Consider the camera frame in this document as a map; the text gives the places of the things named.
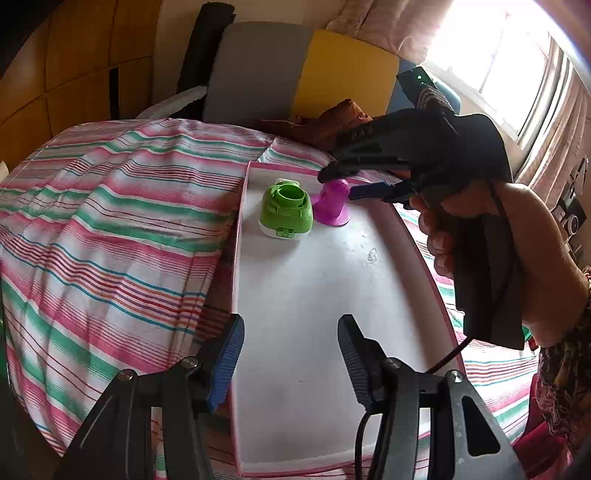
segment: human hand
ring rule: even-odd
[[[587,304],[589,283],[568,255],[558,225],[540,198],[525,185],[498,182],[495,188],[524,270],[523,323],[539,345],[551,346],[578,322]],[[411,198],[410,205],[421,212],[418,224],[428,235],[435,271],[453,278],[454,238],[440,228],[437,213],[420,196]],[[470,184],[441,206],[460,218],[499,215],[483,181]]]

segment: black handle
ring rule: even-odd
[[[524,279],[508,223],[495,215],[460,219],[443,215],[456,239],[456,308],[465,313],[464,334],[523,350]]]

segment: pink and green striped fabric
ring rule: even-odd
[[[58,453],[120,369],[161,371],[219,332],[229,313],[228,238],[247,164],[319,169],[329,158],[230,125],[112,121],[68,129],[11,172],[0,184],[9,377]],[[399,212],[461,339],[453,283],[435,275],[415,212]],[[474,342],[463,358],[503,430],[516,439],[537,357]],[[217,471],[234,476],[224,413],[212,417],[208,453]],[[160,424],[155,410],[155,467],[165,478]],[[311,476],[351,474],[347,468]],[[417,477],[423,476],[419,461]]]

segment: fingers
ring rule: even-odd
[[[442,254],[450,254],[453,251],[454,239],[446,231],[439,230],[427,238],[427,249],[434,257]]]
[[[415,210],[418,210],[421,213],[424,213],[427,210],[429,210],[429,207],[427,207],[425,200],[423,200],[423,197],[421,197],[420,195],[414,195],[410,197],[410,200],[408,202],[411,207],[413,207]]]
[[[439,218],[432,210],[426,210],[418,218],[418,228],[425,235],[431,235],[439,224]]]
[[[420,231],[428,235],[427,249],[435,257],[433,262],[435,272],[442,277],[453,278],[453,237],[446,231],[437,230],[439,218],[435,212],[429,209],[422,197],[415,195],[411,197],[409,203],[412,208],[421,212],[421,216],[418,218],[418,227]]]
[[[437,275],[453,278],[454,261],[451,255],[437,255],[433,262],[433,267]]]

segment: pink cup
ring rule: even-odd
[[[314,219],[329,226],[342,226],[351,219],[346,206],[351,187],[345,179],[337,179],[322,185],[319,195],[312,195]]]

